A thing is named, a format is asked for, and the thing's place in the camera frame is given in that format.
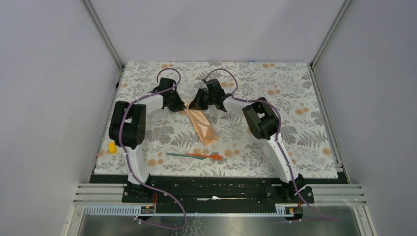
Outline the orange cloth napkin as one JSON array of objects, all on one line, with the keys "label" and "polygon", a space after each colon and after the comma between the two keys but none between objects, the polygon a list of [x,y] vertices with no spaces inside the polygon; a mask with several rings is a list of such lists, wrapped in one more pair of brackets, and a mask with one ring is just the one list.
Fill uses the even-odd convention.
[{"label": "orange cloth napkin", "polygon": [[211,122],[207,119],[205,113],[199,110],[192,110],[191,100],[186,102],[185,107],[185,112],[202,144],[207,146],[216,142],[218,140],[218,135]]}]

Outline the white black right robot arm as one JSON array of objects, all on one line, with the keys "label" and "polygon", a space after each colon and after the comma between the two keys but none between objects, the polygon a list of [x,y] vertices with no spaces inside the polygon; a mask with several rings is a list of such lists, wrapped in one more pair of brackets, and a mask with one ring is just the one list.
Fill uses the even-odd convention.
[{"label": "white black right robot arm", "polygon": [[245,100],[226,93],[217,79],[203,80],[206,87],[200,88],[189,105],[191,110],[207,110],[209,105],[224,112],[241,114],[246,119],[254,138],[261,140],[269,152],[278,178],[283,182],[282,196],[293,203],[301,197],[306,183],[304,177],[294,169],[281,137],[281,117],[278,110],[264,97]]}]

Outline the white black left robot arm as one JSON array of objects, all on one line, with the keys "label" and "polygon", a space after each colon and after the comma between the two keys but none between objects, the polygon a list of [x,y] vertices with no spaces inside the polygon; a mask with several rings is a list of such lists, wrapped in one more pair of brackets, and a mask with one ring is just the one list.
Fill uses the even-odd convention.
[{"label": "white black left robot arm", "polygon": [[173,79],[161,78],[159,85],[150,93],[132,102],[117,101],[114,106],[109,138],[122,148],[126,155],[128,181],[137,185],[133,194],[140,202],[150,200],[153,191],[145,184],[150,173],[142,148],[146,137],[147,116],[164,108],[174,113],[185,109],[185,104],[176,90],[178,84]]}]

